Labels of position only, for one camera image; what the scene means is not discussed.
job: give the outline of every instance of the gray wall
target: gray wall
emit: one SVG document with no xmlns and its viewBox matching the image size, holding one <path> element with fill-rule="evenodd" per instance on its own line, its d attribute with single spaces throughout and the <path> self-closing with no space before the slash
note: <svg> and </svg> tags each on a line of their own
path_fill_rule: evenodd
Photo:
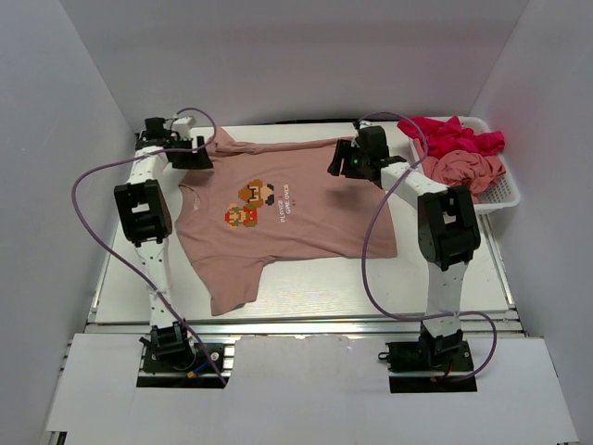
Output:
<svg viewBox="0 0 593 445">
<path fill-rule="evenodd" d="M 0 5 L 0 442 L 36 444 L 68 341 L 82 330 L 100 259 L 69 203 L 84 170 L 132 134 L 57 0 Z M 102 235 L 121 172 L 82 188 Z"/>
<path fill-rule="evenodd" d="M 136 130 L 201 107 L 222 124 L 466 114 L 527 0 L 61 0 Z"/>
<path fill-rule="evenodd" d="M 593 3 L 532 0 L 473 114 L 508 140 L 523 201 L 495 220 L 525 327 L 593 444 Z"/>
</svg>

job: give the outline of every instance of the pink cloth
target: pink cloth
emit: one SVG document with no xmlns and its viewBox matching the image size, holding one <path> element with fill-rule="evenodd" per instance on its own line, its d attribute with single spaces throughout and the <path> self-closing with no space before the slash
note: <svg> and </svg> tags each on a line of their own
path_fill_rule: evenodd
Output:
<svg viewBox="0 0 593 445">
<path fill-rule="evenodd" d="M 420 156 L 423 155 L 420 141 L 416 139 L 414 146 Z M 486 191 L 498 180 L 506 169 L 498 156 L 481 156 L 455 150 L 437 159 L 429 156 L 423 161 L 424 174 L 445 185 L 465 185 L 472 192 L 473 202 L 479 202 L 476 195 Z"/>
<path fill-rule="evenodd" d="M 255 301 L 262 269 L 273 261 L 360 258 L 385 192 L 368 181 L 328 174 L 335 142 L 235 142 L 219 129 L 208 148 L 214 170 L 189 171 L 183 178 L 177 236 L 210 292 L 213 315 Z M 385 206 L 369 256 L 396 254 Z M 301 279 L 294 277 L 296 283 Z"/>
<path fill-rule="evenodd" d="M 471 128 L 463 128 L 457 116 L 453 116 L 447 122 L 428 118 L 412 118 L 412 120 L 426 136 L 428 154 L 437 159 L 455 150 L 493 156 L 504 148 L 504 136 L 501 132 L 475 134 Z M 418 130 L 408 121 L 400 121 L 397 127 L 406 136 L 420 139 Z"/>
</svg>

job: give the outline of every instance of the t-shirt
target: t-shirt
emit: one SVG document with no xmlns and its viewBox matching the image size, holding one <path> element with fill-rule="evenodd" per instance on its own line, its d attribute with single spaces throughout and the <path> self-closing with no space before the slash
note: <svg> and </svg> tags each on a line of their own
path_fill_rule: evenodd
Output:
<svg viewBox="0 0 593 445">
<path fill-rule="evenodd" d="M 208 288 L 212 315 L 255 301 L 261 271 L 273 261 L 360 258 L 385 192 L 369 181 L 330 175 L 335 143 L 235 142 L 219 129 L 208 147 L 214 169 L 183 178 L 177 236 Z M 368 254 L 397 254 L 387 206 Z"/>
</svg>

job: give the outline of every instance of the plastic laundry basket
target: plastic laundry basket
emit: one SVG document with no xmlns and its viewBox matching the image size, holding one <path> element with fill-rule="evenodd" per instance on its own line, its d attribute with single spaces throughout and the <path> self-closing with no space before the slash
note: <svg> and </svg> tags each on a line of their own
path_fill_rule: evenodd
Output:
<svg viewBox="0 0 593 445">
<path fill-rule="evenodd" d="M 459 118 L 463 127 L 471 128 L 476 134 L 490 132 L 488 125 L 481 119 L 467 118 L 462 116 L 459 116 Z M 434 119 L 439 121 L 447 121 L 449 118 Z M 414 160 L 418 160 L 419 154 L 416 151 L 416 147 L 414 146 L 414 141 L 412 139 L 410 139 L 410 150 Z M 490 187 L 488 190 L 478 195 L 480 202 L 473 205 L 477 214 L 485 215 L 494 210 L 504 209 L 505 207 L 514 207 L 519 204 L 519 201 L 521 200 L 521 195 L 519 195 L 517 185 L 512 179 L 511 171 L 509 170 L 509 166 L 507 165 L 504 156 L 498 155 L 498 157 L 504 164 L 507 172 L 500 178 L 498 184 Z M 418 167 L 418 171 L 424 173 L 422 165 Z"/>
</svg>

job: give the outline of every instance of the pile of clothes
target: pile of clothes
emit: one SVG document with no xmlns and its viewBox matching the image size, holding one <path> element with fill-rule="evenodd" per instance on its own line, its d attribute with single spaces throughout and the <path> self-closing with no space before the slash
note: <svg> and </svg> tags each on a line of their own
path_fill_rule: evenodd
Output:
<svg viewBox="0 0 593 445">
<path fill-rule="evenodd" d="M 428 143 L 428 157 L 423 161 L 424 174 L 445 185 L 465 185 L 472 192 L 473 202 L 505 174 L 504 164 L 497 154 L 504 148 L 501 132 L 475 134 L 463 128 L 457 116 L 446 122 L 428 118 L 412 118 L 422 129 Z M 420 133 L 408 121 L 397 127 L 408 137 L 420 157 L 423 148 Z"/>
</svg>

